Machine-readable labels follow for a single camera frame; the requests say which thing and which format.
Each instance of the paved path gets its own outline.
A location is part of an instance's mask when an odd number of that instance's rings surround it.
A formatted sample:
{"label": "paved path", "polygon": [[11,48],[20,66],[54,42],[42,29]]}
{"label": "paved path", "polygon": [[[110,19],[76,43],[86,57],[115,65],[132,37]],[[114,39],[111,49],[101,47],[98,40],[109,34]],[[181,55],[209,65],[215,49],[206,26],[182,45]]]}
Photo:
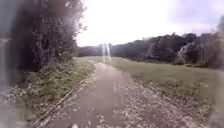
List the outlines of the paved path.
{"label": "paved path", "polygon": [[46,120],[44,128],[200,128],[179,108],[98,63],[92,76]]}

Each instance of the grassy field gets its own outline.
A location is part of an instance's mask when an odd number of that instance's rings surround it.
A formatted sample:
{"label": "grassy field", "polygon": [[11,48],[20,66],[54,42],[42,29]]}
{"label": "grassy field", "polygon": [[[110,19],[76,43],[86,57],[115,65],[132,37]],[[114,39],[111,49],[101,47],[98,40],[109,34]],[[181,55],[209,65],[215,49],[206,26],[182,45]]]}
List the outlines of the grassy field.
{"label": "grassy field", "polygon": [[23,117],[30,122],[40,117],[93,69],[90,62],[76,58],[66,63],[49,64],[31,74],[24,83],[26,88],[13,91]]}
{"label": "grassy field", "polygon": [[[102,62],[102,57],[86,59]],[[134,62],[117,57],[105,63],[128,72],[137,81],[144,81],[147,87],[158,87],[161,94],[184,106],[202,121],[206,121],[212,111],[219,74],[223,74],[211,69]]]}

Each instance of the path edge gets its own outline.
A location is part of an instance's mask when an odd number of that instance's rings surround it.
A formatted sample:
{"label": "path edge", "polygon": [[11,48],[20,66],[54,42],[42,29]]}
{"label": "path edge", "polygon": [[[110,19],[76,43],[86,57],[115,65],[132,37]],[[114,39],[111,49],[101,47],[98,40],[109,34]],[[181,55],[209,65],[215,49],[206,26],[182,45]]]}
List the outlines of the path edge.
{"label": "path edge", "polygon": [[42,116],[40,116],[36,121],[34,121],[34,123],[31,124],[31,128],[38,128],[39,125],[41,124],[41,122],[43,120],[45,120],[50,114],[52,114],[53,111],[59,105],[61,105],[75,91],[75,89],[77,89],[77,87],[79,87],[80,85],[82,85],[91,76],[91,74],[92,73],[90,73],[89,75],[87,75],[78,84],[74,85],[74,87],[63,98],[61,98],[53,107],[51,107],[50,110],[46,111]]}

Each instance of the cloud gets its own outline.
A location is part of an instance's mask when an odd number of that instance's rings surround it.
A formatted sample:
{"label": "cloud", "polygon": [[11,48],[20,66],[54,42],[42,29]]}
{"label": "cloud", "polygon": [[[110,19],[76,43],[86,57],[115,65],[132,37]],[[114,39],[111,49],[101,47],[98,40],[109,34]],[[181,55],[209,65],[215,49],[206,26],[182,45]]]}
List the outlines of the cloud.
{"label": "cloud", "polygon": [[211,31],[224,14],[222,5],[223,0],[175,0],[170,19],[182,32]]}
{"label": "cloud", "polygon": [[89,0],[79,44],[127,43],[143,37],[216,28],[223,0]]}

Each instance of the treeline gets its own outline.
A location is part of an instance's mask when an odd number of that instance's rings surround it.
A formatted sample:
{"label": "treeline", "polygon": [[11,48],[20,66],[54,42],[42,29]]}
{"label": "treeline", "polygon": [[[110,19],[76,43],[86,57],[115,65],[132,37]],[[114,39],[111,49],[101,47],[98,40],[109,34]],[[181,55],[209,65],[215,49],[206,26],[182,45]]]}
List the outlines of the treeline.
{"label": "treeline", "polygon": [[24,0],[7,43],[10,77],[15,71],[36,72],[49,62],[71,59],[77,53],[74,37],[81,14],[79,0]]}
{"label": "treeline", "polygon": [[[223,65],[221,37],[218,33],[206,33],[200,36],[194,33],[182,36],[164,35],[109,47],[112,56],[136,61],[211,68],[220,68]],[[99,56],[102,55],[102,45],[82,47],[79,51],[80,56]]]}

